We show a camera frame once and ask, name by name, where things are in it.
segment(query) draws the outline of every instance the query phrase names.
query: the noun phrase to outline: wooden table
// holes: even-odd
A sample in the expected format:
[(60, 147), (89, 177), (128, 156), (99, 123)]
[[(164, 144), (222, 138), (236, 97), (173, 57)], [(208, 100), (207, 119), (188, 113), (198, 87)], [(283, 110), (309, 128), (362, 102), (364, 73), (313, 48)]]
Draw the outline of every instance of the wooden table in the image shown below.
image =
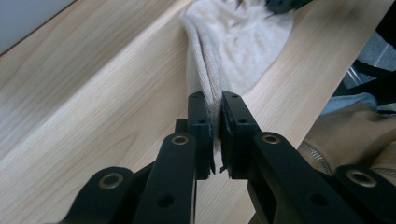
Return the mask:
[[(1, 223), (61, 220), (97, 171), (154, 161), (186, 111), (191, 0), (77, 1), (0, 58)], [(297, 147), (391, 0), (316, 0), (244, 99)], [(247, 223), (245, 181), (199, 181), (197, 223)]]

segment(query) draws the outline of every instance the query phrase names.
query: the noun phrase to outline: gray cloth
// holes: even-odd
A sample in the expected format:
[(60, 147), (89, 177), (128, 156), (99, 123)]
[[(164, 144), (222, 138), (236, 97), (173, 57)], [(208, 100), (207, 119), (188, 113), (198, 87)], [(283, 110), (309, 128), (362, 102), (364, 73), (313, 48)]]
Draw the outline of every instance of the gray cloth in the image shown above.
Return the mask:
[(293, 14), (275, 15), (264, 0), (198, 0), (181, 19), (189, 37), (188, 94), (204, 93), (217, 130), (221, 91), (244, 94), (259, 81), (283, 49)]

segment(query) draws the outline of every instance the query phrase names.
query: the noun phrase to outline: screw hole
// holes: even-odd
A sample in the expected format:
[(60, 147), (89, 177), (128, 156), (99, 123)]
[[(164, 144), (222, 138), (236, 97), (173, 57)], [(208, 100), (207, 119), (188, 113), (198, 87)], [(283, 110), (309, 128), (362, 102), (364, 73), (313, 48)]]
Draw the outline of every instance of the screw hole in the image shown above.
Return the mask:
[(162, 198), (160, 198), (157, 202), (158, 206), (161, 208), (167, 208), (171, 206), (175, 202), (175, 199), (172, 195), (166, 195)]
[(172, 138), (172, 143), (175, 145), (184, 145), (189, 142), (189, 138), (185, 136), (175, 136)]
[(346, 176), (355, 184), (366, 188), (373, 188), (376, 186), (376, 181), (369, 175), (359, 170), (348, 170)]
[(280, 139), (276, 136), (267, 134), (265, 136), (262, 137), (262, 141), (269, 143), (269, 144), (278, 144), (280, 143)]
[(104, 175), (99, 180), (99, 187), (101, 189), (114, 189), (118, 187), (123, 181), (123, 175), (119, 173), (111, 173)]
[(320, 207), (329, 205), (329, 201), (327, 201), (327, 199), (323, 195), (318, 193), (312, 194), (311, 197), (309, 197), (309, 200)]

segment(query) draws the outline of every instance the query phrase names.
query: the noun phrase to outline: black object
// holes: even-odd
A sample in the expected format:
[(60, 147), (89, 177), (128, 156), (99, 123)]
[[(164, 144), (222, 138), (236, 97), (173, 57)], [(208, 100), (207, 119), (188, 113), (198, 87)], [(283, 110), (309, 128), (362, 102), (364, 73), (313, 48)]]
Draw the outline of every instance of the black object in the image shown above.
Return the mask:
[(396, 48), (396, 3), (393, 2), (387, 14), (379, 23), (376, 31), (394, 48)]
[[(189, 119), (177, 120), (154, 163), (136, 174), (98, 172), (60, 223), (193, 223), (196, 180), (214, 164), (204, 99), (201, 92), (189, 97)], [(222, 169), (248, 180), (262, 223), (396, 223), (396, 188), (380, 175), (355, 165), (335, 177), (317, 172), (286, 138), (262, 133), (234, 93), (223, 92), (221, 122)]]
[(312, 2), (312, 0), (266, 0), (268, 9), (275, 13), (286, 13), (298, 9)]

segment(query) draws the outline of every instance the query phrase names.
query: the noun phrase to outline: crumpled towel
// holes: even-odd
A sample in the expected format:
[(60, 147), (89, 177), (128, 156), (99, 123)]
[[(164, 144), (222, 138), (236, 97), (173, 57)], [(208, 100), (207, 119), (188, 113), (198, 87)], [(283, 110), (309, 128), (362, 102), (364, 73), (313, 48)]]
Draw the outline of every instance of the crumpled towel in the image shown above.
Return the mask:
[(264, 0), (197, 0), (181, 19), (189, 37), (188, 94), (204, 93), (218, 130), (221, 91), (244, 94), (259, 81), (283, 49), (293, 13), (274, 14)]

